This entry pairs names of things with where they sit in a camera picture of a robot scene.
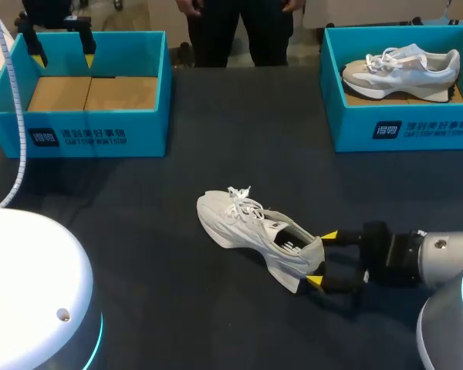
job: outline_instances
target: shoe insole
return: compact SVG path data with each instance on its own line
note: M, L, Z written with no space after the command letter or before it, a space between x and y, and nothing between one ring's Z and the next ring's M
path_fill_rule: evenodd
M299 253L307 243L288 232L288 228L277 233L275 243L288 252Z

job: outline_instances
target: logo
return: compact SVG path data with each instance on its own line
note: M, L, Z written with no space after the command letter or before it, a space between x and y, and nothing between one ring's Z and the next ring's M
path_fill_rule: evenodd
M401 121L380 121L373 131L373 139L396 139L400 132Z
M53 129L29 129L29 135L36 146L59 146Z

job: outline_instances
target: shoe sole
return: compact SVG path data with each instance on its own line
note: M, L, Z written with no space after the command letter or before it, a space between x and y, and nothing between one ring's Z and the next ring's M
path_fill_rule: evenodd
M363 96L367 96L371 99L378 99L381 100L388 96L391 93L395 93L396 91L400 91L403 93L408 93L413 96L416 96L418 99L422 100L429 100L431 102L438 102L438 103L446 103L449 101L449 88L445 88L444 90L437 90L437 89L430 89L427 87L417 87L417 86L408 86L405 88L393 88L393 89L385 89L385 90L374 90L374 89L367 89L365 87L360 87L354 85L345 79L343 80L347 86L351 89L356 91Z
M208 225L206 225L201 217L199 217L199 221L201 222L202 227L208 235L211 237L213 241L215 241L220 247L225 249L232 249L232 248L250 248L254 251L257 251L255 248L249 247L248 245L244 244L234 244L229 240L224 239L221 235L216 233L212 230ZM282 264L279 260L275 258L271 258L262 254L261 251L258 251L265 260L265 263L268 267L269 273L286 289L291 291L292 293L296 293L299 289L300 278L292 276L288 271L286 271L286 266Z

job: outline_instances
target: white cable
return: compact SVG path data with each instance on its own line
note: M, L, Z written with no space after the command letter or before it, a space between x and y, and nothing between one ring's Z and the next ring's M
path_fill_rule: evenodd
M17 116L17 126L19 128L19 142L20 142L20 156L19 156L19 169L17 171L17 177L15 178L12 189L8 192L5 199L0 203L0 208L5 208L10 203L14 196L21 187L22 179L25 172L25 127L24 127L24 115L22 114L21 98L19 96L19 87L17 86L17 80L15 79L15 70L12 64L12 59L8 52L7 42L5 41L4 32L2 30L2 21L0 20L0 46L2 47L3 57L5 64L7 65L8 77L10 79L10 87L12 88L12 96L14 98L15 114Z

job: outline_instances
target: hand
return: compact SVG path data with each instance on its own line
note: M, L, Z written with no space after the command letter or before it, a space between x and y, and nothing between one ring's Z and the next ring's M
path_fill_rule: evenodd
M306 4L306 0L286 0L285 6L283 7L284 13L291 13L295 10L303 8Z
M203 8L204 0L197 0L199 8ZM178 10L184 13L187 17L200 17L201 12L194 7L192 0L177 0Z

